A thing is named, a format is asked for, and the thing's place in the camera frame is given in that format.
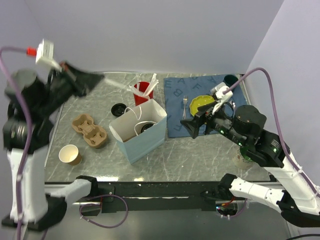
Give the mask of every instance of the blue placemat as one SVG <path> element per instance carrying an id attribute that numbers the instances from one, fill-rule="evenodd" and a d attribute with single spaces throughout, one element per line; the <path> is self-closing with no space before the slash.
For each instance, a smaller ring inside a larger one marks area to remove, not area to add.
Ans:
<path id="1" fill-rule="evenodd" d="M 195 76 L 195 77 L 168 77 L 164 79 L 164 96 L 165 96 L 165 111 L 167 113 L 167 128 L 169 138 L 188 137 L 190 136 L 187 130 L 181 125 L 180 120 L 184 112 L 183 98 L 188 96 L 186 105 L 186 118 L 193 118 L 190 114 L 189 105 L 192 99 L 199 95 L 208 95 L 210 90 L 224 80 L 224 75 L 213 76 Z M 246 105 L 245 96 L 238 85 L 230 100 L 235 102 L 235 106 Z M 203 125 L 199 129 L 199 135 L 203 135 L 206 126 Z"/>

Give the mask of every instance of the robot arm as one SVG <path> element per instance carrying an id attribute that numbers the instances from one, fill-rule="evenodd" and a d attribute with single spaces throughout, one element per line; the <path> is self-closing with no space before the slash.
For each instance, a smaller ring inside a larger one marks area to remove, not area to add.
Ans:
<path id="1" fill-rule="evenodd" d="M 53 44 L 45 40 L 36 54 L 36 62 L 53 67 L 46 84 L 32 69 L 21 69 L 11 75 L 32 119 L 32 137 L 22 174 L 18 174 L 18 168 L 27 142 L 27 123 L 15 90 L 10 85 L 4 90 L 10 104 L 8 121 L 3 126 L 3 142 L 11 167 L 13 199 L 10 214 L 1 223 L 14 228 L 24 224 L 29 230 L 41 232 L 59 223 L 72 203 L 98 194 L 97 179 L 89 176 L 79 176 L 64 189 L 45 194 L 44 168 L 53 128 L 50 115 L 71 96 L 86 96 L 104 75 L 81 71 L 66 62 L 56 63 Z M 16 181 L 20 183 L 20 190 L 16 189 Z M 17 208 L 18 201 L 22 205 L 22 214 Z"/>
<path id="2" fill-rule="evenodd" d="M 227 192 L 228 197 L 242 197 L 269 206 L 298 227 L 320 227 L 318 186 L 297 164 L 288 146 L 290 159 L 286 156 L 279 136 L 263 129 L 267 118 L 254 106 L 240 106 L 233 116 L 225 113 L 232 92 L 224 94 L 228 87 L 223 85 L 211 90 L 215 102 L 199 107 L 193 119 L 181 120 L 181 124 L 193 138 L 198 136 L 199 127 L 206 124 L 205 135 L 215 130 L 245 148 L 246 156 L 274 175 L 285 190 L 260 186 L 227 173 L 211 197 L 225 199 L 222 193 Z"/>

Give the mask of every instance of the red connector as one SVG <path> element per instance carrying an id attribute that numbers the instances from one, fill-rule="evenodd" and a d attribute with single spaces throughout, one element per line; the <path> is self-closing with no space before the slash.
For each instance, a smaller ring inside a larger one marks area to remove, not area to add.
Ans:
<path id="1" fill-rule="evenodd" d="M 33 48 L 33 47 L 28 47 L 26 49 L 26 54 L 30 57 L 35 57 L 37 56 L 37 49 L 36 48 Z"/>

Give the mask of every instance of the cardboard cup holder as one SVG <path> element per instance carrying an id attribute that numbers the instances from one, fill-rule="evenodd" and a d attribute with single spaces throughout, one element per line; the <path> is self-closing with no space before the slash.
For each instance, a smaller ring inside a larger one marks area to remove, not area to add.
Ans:
<path id="1" fill-rule="evenodd" d="M 92 148 L 101 147 L 108 138 L 106 130 L 102 126 L 95 125 L 94 119 L 87 113 L 83 113 L 72 121 L 72 128 L 79 134 L 83 134 L 83 139 Z"/>

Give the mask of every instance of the cable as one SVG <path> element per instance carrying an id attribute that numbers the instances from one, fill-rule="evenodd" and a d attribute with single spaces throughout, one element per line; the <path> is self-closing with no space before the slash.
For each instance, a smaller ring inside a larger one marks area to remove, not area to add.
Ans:
<path id="1" fill-rule="evenodd" d="M 104 229 L 114 229 L 114 228 L 116 228 L 116 227 L 119 227 L 121 224 L 123 224 L 123 223 L 125 222 L 125 220 L 126 220 L 127 217 L 128 217 L 128 213 L 129 213 L 128 204 L 126 203 L 126 201 L 125 201 L 122 197 L 120 197 L 120 196 L 118 196 L 118 195 L 114 195 L 114 194 L 105 194 L 105 195 L 93 196 L 93 197 L 89 197 L 89 198 L 87 198 L 87 199 L 88 199 L 88 200 L 92 200 L 92 199 L 104 198 L 104 197 L 114 197 L 114 198 L 120 199 L 120 200 L 124 203 L 124 205 L 125 205 L 125 215 L 124 215 L 124 218 L 123 218 L 118 224 L 113 225 L 113 226 L 106 226 L 106 225 L 99 224 L 99 223 L 97 223 L 97 222 L 95 222 L 95 221 L 92 221 L 92 220 L 90 220 L 89 218 L 83 216 L 83 214 L 81 213 L 81 210 L 82 210 L 84 207 L 88 207 L 88 206 L 96 207 L 97 205 L 96 205 L 96 204 L 93 204 L 93 203 L 85 204 L 85 205 L 83 205 L 83 206 L 81 206 L 81 207 L 79 208 L 80 219 L 84 219 L 84 220 L 86 220 L 87 222 L 92 223 L 92 224 L 94 224 L 94 225 L 96 225 L 96 226 L 98 226 L 98 227 L 104 228 Z"/>
<path id="2" fill-rule="evenodd" d="M 47 236 L 47 232 L 48 232 L 48 229 L 44 230 L 43 234 L 42 234 L 42 237 L 40 240 L 45 240 L 46 236 Z"/>
<path id="3" fill-rule="evenodd" d="M 279 135 L 279 140 L 281 143 L 281 147 L 283 149 L 283 152 L 286 156 L 286 158 L 288 159 L 288 161 L 290 162 L 290 164 L 293 166 L 293 168 L 303 177 L 303 179 L 307 182 L 307 184 L 309 185 L 309 187 L 312 189 L 313 193 L 316 194 L 316 196 L 318 198 L 320 198 L 320 193 L 317 191 L 316 187 L 312 184 L 311 180 L 307 177 L 307 175 L 304 172 L 300 172 L 300 170 L 302 168 L 300 168 L 290 157 L 286 144 L 285 144 L 285 140 L 284 137 L 282 135 L 281 132 L 281 128 L 280 128 L 280 123 L 279 123 L 279 119 L 278 119 L 278 114 L 277 114 L 277 109 L 276 109 L 276 102 L 275 102 L 275 96 L 274 96 L 274 90 L 272 87 L 272 82 L 271 82 L 271 78 L 269 73 L 267 72 L 267 70 L 265 70 L 262 67 L 257 67 L 254 68 L 250 71 L 248 71 L 245 75 L 243 75 L 235 84 L 233 84 L 228 90 L 224 91 L 223 94 L 226 94 L 230 91 L 232 91 L 237 85 L 239 85 L 239 83 L 241 83 L 244 79 L 246 79 L 249 75 L 251 75 L 252 73 L 256 72 L 256 71 L 262 71 L 265 76 L 266 79 L 268 80 L 269 83 L 269 89 L 270 89 L 270 97 L 271 97 L 271 104 L 272 104 L 272 110 L 273 110 L 273 115 L 274 115 L 274 120 L 275 120 L 275 125 L 276 125 L 276 129 L 278 131 L 278 135 Z"/>
<path id="4" fill-rule="evenodd" d="M 221 204 L 221 206 L 223 206 L 224 208 L 226 208 L 226 207 L 228 207 L 228 206 L 230 205 L 230 203 L 232 203 L 235 199 L 236 199 L 236 198 L 233 196 L 229 202 L 223 203 L 223 204 Z"/>
<path id="5" fill-rule="evenodd" d="M 320 237 L 320 234 L 304 234 L 304 235 L 290 237 L 286 240 L 294 240 L 294 239 L 301 239 L 301 238 L 307 238 L 307 237 Z"/>
<path id="6" fill-rule="evenodd" d="M 137 114 L 135 113 L 135 111 L 133 111 L 132 108 L 130 108 L 130 107 L 126 107 L 125 110 L 124 110 L 124 113 L 127 112 L 127 109 L 130 109 L 130 110 L 134 113 L 134 115 L 135 115 L 135 117 L 136 117 L 136 119 L 137 119 L 138 121 L 141 119 L 141 115 L 142 115 L 141 106 L 139 106 L 139 109 L 140 109 L 140 116 L 139 116 L 139 118 L 138 118 Z"/>
<path id="7" fill-rule="evenodd" d="M 17 52 L 17 53 L 24 53 L 27 54 L 27 49 L 20 48 L 20 47 L 12 47 L 12 46 L 4 46 L 0 48 L 0 68 L 2 72 L 4 73 L 9 85 L 14 89 L 16 99 L 18 100 L 21 109 L 23 111 L 25 121 L 26 121 L 26 126 L 27 126 L 27 137 L 25 141 L 25 146 L 23 149 L 21 161 L 19 164 L 19 168 L 17 171 L 16 175 L 16 182 L 15 182 L 15 195 L 16 195 L 16 206 L 17 206 L 17 213 L 18 213 L 18 223 L 17 223 L 17 234 L 16 238 L 17 240 L 21 239 L 21 228 L 23 224 L 23 209 L 22 209 L 22 187 L 21 187 L 21 181 L 23 178 L 23 172 L 24 172 L 24 167 L 27 161 L 27 155 L 28 155 L 28 150 L 30 147 L 31 143 L 31 137 L 32 137 L 32 118 L 31 114 L 28 108 L 28 105 L 26 103 L 25 98 L 21 94 L 21 89 L 19 89 L 19 86 L 17 83 L 12 79 L 8 68 L 5 66 L 4 61 L 2 59 L 2 53 L 5 51 L 11 51 L 11 52 Z"/>
<path id="8" fill-rule="evenodd" d="M 232 216 L 224 216 L 225 218 L 227 219 L 233 219 L 237 216 L 239 216 L 240 214 L 242 214 L 244 212 L 244 210 L 246 209 L 247 207 L 247 202 L 248 202 L 248 199 L 245 199 L 244 202 L 243 202 L 243 206 L 242 208 L 235 214 L 235 215 L 232 215 Z"/>

